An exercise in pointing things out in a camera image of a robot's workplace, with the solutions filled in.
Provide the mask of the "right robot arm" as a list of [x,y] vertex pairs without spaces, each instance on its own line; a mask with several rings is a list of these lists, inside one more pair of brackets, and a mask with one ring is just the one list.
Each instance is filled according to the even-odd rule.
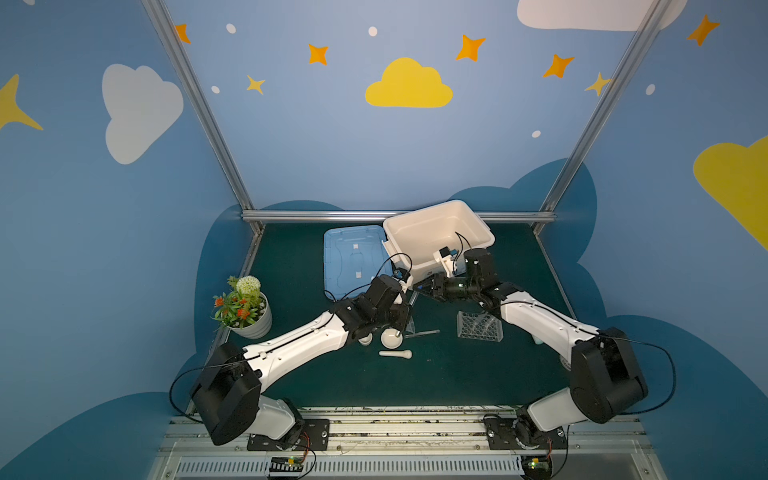
[[[547,306],[501,280],[491,253],[484,248],[468,250],[464,264],[462,275],[436,273],[414,284],[414,291],[441,302],[472,300],[485,312],[542,341],[569,367],[566,388],[527,404],[516,414],[520,442],[536,445],[545,434],[584,421],[605,424],[616,416],[650,413],[674,398],[678,372],[665,348],[632,340],[617,328],[582,323]],[[659,404],[633,411],[649,395],[635,345],[663,352],[670,364],[671,389]]]

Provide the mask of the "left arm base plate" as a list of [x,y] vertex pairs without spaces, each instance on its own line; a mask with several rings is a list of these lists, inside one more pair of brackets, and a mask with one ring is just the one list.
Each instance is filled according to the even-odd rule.
[[277,440],[265,435],[250,434],[248,451],[294,451],[309,448],[325,451],[328,448],[330,421],[328,419],[304,419]]

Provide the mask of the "clear test tube rack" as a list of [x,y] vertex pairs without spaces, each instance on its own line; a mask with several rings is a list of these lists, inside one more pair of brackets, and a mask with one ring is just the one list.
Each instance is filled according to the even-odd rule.
[[457,337],[467,340],[501,342],[503,325],[500,319],[488,313],[457,314]]

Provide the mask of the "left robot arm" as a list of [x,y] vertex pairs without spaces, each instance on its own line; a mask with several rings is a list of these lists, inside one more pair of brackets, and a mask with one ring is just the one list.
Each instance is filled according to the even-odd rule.
[[265,391],[315,358],[372,336],[381,329],[402,331],[411,306],[405,293],[411,280],[382,274],[354,298],[339,300],[316,319],[275,339],[239,347],[226,342],[198,367],[190,398],[215,446],[243,434],[290,448],[302,436],[305,421],[287,400]]

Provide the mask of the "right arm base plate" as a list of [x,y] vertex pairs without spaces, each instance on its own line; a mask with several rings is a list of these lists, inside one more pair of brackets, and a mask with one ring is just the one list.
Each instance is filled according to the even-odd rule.
[[491,450],[565,450],[565,430],[558,427],[549,432],[538,430],[529,420],[500,417],[495,414],[482,418]]

